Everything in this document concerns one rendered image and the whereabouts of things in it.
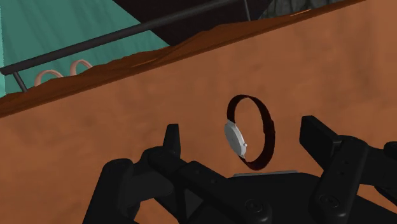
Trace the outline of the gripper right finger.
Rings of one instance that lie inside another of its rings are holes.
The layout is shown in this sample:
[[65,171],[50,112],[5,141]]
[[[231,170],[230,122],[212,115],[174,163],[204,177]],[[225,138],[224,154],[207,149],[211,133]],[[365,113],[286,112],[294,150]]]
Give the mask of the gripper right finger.
[[309,199],[314,219],[397,219],[397,214],[357,195],[373,186],[397,206],[397,141],[382,149],[338,135],[315,116],[303,116],[299,142],[323,173]]

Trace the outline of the brown wooden table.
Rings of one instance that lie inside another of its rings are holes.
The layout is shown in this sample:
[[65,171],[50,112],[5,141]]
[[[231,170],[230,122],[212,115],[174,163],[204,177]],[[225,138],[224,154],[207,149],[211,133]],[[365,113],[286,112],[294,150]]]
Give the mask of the brown wooden table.
[[267,171],[321,168],[298,142],[314,115],[382,147],[397,140],[397,0],[364,0],[265,32],[222,25],[182,45],[97,66],[39,89],[123,79],[0,118],[0,224],[81,224],[103,165],[138,160],[178,123],[181,156],[224,176],[247,172],[223,132],[237,94],[268,107],[276,146]]

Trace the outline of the black metal rail frame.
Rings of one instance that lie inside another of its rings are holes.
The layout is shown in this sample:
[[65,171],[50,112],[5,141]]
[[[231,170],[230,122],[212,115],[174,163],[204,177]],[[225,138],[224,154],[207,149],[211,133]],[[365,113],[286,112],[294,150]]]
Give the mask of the black metal rail frame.
[[244,10],[246,14],[247,20],[251,19],[249,7],[247,0],[212,0],[208,3],[200,4],[182,11],[178,11],[175,13],[171,13],[169,15],[156,18],[150,20],[149,22],[145,22],[142,24],[137,24],[130,26],[128,28],[121,29],[119,31],[111,32],[109,34],[105,34],[103,36],[99,36],[96,38],[89,39],[87,41],[83,41],[81,43],[76,43],[71,46],[67,46],[65,48],[61,48],[59,50],[55,50],[49,53],[45,53],[39,55],[37,57],[33,57],[30,59],[26,59],[8,66],[0,67],[0,73],[4,76],[13,75],[15,81],[19,85],[20,89],[23,92],[27,91],[27,87],[23,79],[19,75],[19,71],[23,71],[35,66],[39,66],[41,64],[45,64],[47,62],[51,62],[57,59],[61,59],[63,57],[67,57],[69,55],[73,55],[85,50],[89,50],[91,48],[95,48],[101,45],[105,45],[110,42],[117,41],[119,39],[123,39],[129,36],[133,36],[135,34],[139,34],[148,30],[156,29],[164,25],[171,24],[173,22],[177,22],[182,19],[194,17],[201,13],[205,13],[207,11],[215,10],[220,7],[224,7],[229,4],[233,4],[236,2],[242,1],[244,3]]

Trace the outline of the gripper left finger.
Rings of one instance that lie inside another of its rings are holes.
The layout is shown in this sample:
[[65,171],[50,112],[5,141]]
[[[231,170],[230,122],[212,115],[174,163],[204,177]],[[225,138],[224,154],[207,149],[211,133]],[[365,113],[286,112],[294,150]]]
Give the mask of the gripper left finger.
[[167,126],[164,142],[138,163],[108,162],[82,224],[138,224],[141,202],[155,199],[179,224],[272,224],[272,208],[259,190],[236,183],[197,161],[180,157],[179,127]]

